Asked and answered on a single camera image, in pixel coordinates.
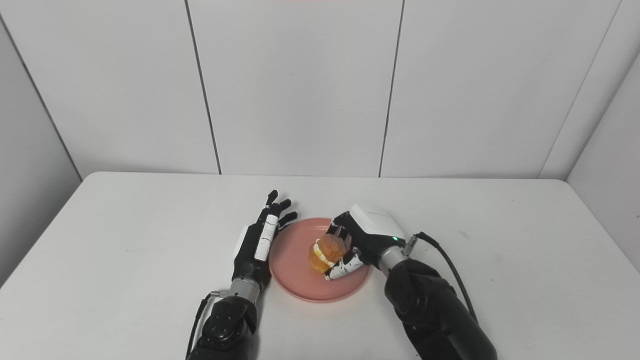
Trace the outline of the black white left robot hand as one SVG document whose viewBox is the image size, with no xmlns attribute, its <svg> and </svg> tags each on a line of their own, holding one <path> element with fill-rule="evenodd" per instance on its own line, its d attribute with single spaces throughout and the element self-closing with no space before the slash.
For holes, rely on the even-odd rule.
<svg viewBox="0 0 640 360">
<path fill-rule="evenodd" d="M 263 291 L 269 284 L 269 254 L 277 235 L 298 218 L 298 212 L 287 212 L 292 205 L 289 198 L 277 201 L 279 192 L 269 192 L 265 206 L 256 221 L 247 227 L 233 261 L 231 280 L 250 281 Z"/>
</svg>

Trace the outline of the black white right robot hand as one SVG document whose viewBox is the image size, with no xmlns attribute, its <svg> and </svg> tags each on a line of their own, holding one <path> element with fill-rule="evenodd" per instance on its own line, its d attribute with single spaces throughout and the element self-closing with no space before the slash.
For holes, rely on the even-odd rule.
<svg viewBox="0 0 640 360">
<path fill-rule="evenodd" d="M 334 281 L 370 265 L 385 276 L 406 260 L 407 237 L 386 210 L 355 203 L 350 210 L 334 217 L 327 235 L 338 237 L 347 251 L 324 272 L 325 280 Z"/>
</svg>

